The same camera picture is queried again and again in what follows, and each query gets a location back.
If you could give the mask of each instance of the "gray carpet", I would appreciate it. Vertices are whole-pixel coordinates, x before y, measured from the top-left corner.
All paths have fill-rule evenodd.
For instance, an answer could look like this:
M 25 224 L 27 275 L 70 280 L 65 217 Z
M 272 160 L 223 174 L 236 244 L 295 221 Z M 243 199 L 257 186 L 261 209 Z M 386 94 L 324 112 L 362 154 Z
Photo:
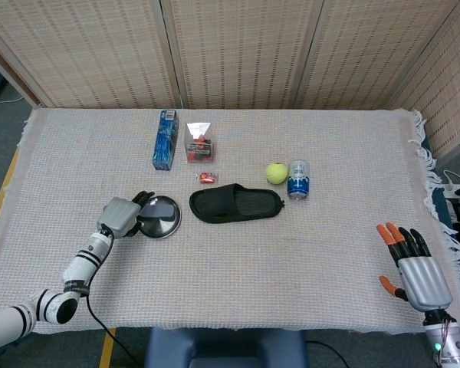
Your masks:
M 12 100 L 18 94 L 7 86 L 0 100 Z M 25 101 L 0 105 L 0 186 L 20 139 L 24 120 L 31 109 Z M 460 156 L 445 166 L 460 173 Z M 120 328 L 119 339 L 143 362 L 150 336 L 148 328 Z M 423 334 L 389 336 L 384 333 L 354 333 L 342 330 L 311 330 L 308 340 L 319 340 L 338 350 L 351 368 L 435 367 L 431 350 Z M 38 335 L 33 333 L 0 356 L 0 367 L 98 366 L 104 332 L 101 330 Z M 343 363 L 333 352 L 318 345 L 308 345 L 310 367 L 341 368 Z M 115 346 L 112 367 L 134 366 L 130 358 Z

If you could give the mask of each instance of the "soda can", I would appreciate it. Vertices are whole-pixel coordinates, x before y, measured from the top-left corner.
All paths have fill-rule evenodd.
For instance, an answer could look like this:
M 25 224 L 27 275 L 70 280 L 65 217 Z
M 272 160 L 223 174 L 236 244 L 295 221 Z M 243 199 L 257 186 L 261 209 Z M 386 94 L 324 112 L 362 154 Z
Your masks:
M 304 159 L 291 161 L 288 166 L 288 195 L 292 199 L 307 198 L 310 182 L 310 165 Z

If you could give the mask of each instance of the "yellow tennis ball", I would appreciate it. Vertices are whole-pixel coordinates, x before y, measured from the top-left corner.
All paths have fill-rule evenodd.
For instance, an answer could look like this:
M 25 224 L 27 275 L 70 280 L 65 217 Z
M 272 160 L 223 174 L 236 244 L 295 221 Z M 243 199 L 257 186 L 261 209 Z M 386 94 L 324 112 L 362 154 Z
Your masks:
M 288 167 L 283 163 L 272 163 L 266 169 L 266 179 L 271 184 L 281 184 L 288 176 Z

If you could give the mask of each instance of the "slide sandal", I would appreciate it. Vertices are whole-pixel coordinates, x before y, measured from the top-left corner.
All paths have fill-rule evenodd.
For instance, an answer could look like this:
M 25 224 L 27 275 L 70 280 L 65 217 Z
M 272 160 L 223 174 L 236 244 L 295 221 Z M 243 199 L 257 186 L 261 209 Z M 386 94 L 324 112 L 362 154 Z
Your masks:
M 246 189 L 240 184 L 199 190 L 191 194 L 194 215 L 210 224 L 266 219 L 284 207 L 279 195 L 267 189 Z

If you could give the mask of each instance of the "fringe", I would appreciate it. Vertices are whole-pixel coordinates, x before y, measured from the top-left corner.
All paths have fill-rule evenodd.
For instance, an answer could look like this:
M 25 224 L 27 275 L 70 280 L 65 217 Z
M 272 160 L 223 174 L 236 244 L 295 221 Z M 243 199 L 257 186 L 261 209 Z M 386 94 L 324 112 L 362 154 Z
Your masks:
M 434 190 L 437 188 L 442 188 L 443 185 L 442 179 L 433 171 L 436 167 L 436 160 L 432 158 L 431 152 L 422 146 L 422 142 L 426 138 L 426 132 L 424 130 L 426 120 L 422 118 L 422 114 L 419 111 L 414 110 L 412 113 L 414 114 L 417 140 L 409 140 L 408 142 L 414 143 L 418 146 L 417 154 L 421 158 L 422 163 L 424 164 L 424 167 L 427 171 L 428 177 L 425 183 L 425 189 L 428 196 L 424 199 L 424 204 L 426 208 L 431 212 L 431 215 L 436 220 L 438 220 L 439 227 L 443 234 L 443 240 L 445 241 L 445 246 L 450 250 L 455 269 L 460 276 L 460 243 L 452 237 L 452 235 L 456 234 L 457 231 L 449 228 L 439 221 L 435 204 L 432 201 L 432 193 Z

